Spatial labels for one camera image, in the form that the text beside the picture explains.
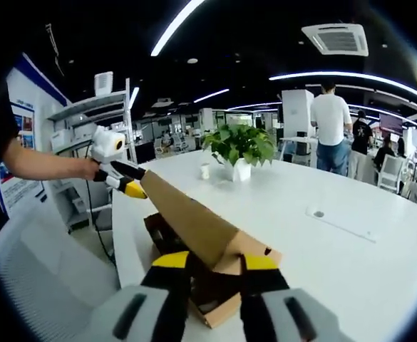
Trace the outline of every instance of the ceiling air conditioner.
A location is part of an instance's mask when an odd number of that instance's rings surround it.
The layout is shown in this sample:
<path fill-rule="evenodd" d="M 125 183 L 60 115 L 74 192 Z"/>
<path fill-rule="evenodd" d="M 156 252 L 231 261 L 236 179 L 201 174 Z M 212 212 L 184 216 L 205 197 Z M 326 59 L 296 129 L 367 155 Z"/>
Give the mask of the ceiling air conditioner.
<path fill-rule="evenodd" d="M 158 98 L 158 101 L 151 108 L 168 107 L 173 103 L 171 98 Z"/>
<path fill-rule="evenodd" d="M 94 75 L 94 92 L 96 96 L 108 95 L 113 89 L 113 72 Z"/>
<path fill-rule="evenodd" d="M 302 27 L 323 55 L 368 56 L 365 31 L 359 24 L 323 24 Z"/>

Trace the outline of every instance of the ceiling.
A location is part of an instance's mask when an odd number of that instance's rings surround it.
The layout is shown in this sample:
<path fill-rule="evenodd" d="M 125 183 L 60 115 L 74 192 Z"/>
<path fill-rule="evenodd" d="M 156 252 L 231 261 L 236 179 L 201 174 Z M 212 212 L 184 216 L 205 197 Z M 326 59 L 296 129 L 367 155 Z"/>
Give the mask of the ceiling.
<path fill-rule="evenodd" d="M 305 88 L 321 78 L 269 81 L 305 71 L 350 71 L 389 78 L 417 89 L 417 1 L 406 11 L 380 1 L 206 0 L 182 24 L 158 57 L 154 45 L 188 0 L 59 1 L 46 10 L 24 51 L 71 100 L 94 96 L 96 73 L 114 72 L 114 89 L 140 87 L 133 119 L 154 111 L 158 98 L 171 98 L 173 113 L 202 107 L 231 108 L 277 101 L 284 89 Z M 313 24 L 356 23 L 366 32 L 369 56 L 323 56 L 302 33 Z M 45 24 L 51 24 L 58 64 Z M 198 63 L 188 64 L 189 58 Z M 389 85 L 358 78 L 336 83 L 417 97 Z M 229 88 L 230 92 L 193 103 Z M 317 93 L 315 87 L 310 91 Z M 417 113 L 406 101 L 361 89 L 339 88 L 346 102 Z"/>

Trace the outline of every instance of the round table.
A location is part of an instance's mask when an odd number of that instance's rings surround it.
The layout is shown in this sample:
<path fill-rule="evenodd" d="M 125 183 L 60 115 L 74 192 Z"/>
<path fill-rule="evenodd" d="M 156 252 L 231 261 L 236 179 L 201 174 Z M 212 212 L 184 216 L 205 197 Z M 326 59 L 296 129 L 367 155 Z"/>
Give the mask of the round table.
<path fill-rule="evenodd" d="M 200 166 L 210 163 L 210 179 Z M 142 165 L 283 254 L 280 269 L 339 318 L 347 341 L 392 339 L 417 308 L 417 206 L 347 177 L 274 161 L 244 183 L 196 151 Z M 322 218 L 315 217 L 322 212 Z M 139 284 L 156 255 L 143 218 L 150 200 L 113 195 L 121 286 Z M 193 315 L 184 341 L 245 341 L 240 315 L 210 330 Z"/>

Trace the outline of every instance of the potted plant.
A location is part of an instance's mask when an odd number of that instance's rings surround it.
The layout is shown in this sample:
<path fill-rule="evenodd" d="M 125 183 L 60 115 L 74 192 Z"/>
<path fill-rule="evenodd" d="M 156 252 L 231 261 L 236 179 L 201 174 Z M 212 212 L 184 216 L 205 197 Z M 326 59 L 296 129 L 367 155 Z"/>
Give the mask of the potted plant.
<path fill-rule="evenodd" d="M 251 165 L 273 160 L 274 145 L 266 130 L 248 125 L 223 125 L 203 139 L 203 149 L 226 167 L 229 178 L 244 181 L 251 177 Z"/>

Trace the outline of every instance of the person in black shirt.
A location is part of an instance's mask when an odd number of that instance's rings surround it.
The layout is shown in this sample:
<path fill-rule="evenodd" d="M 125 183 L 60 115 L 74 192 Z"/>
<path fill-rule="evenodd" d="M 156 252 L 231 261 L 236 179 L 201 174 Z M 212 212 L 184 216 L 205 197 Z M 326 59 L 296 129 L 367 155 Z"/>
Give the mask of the person in black shirt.
<path fill-rule="evenodd" d="M 399 139 L 398 139 L 398 148 L 397 148 L 397 155 L 398 155 L 398 157 L 401 157 L 401 158 L 405 158 L 406 159 L 406 153 L 405 153 L 405 140 L 403 140 L 403 138 L 402 137 L 400 137 Z"/>
<path fill-rule="evenodd" d="M 26 149 L 16 139 L 18 127 L 11 111 L 7 84 L 0 88 L 0 162 L 19 178 L 27 180 L 56 180 L 83 178 L 92 180 L 99 170 L 89 159 L 59 157 Z M 7 220 L 0 208 L 0 229 Z"/>
<path fill-rule="evenodd" d="M 390 136 L 384 138 L 383 145 L 378 150 L 378 152 L 376 153 L 376 157 L 373 160 L 378 172 L 381 171 L 382 164 L 384 162 L 384 159 L 386 158 L 386 155 L 391 155 L 392 157 L 395 157 L 395 153 L 393 153 L 392 150 L 392 141 Z"/>
<path fill-rule="evenodd" d="M 364 169 L 368 145 L 373 142 L 373 133 L 363 111 L 358 113 L 359 119 L 352 127 L 354 141 L 352 142 L 351 155 L 349 156 L 348 177 L 362 181 L 364 178 Z"/>

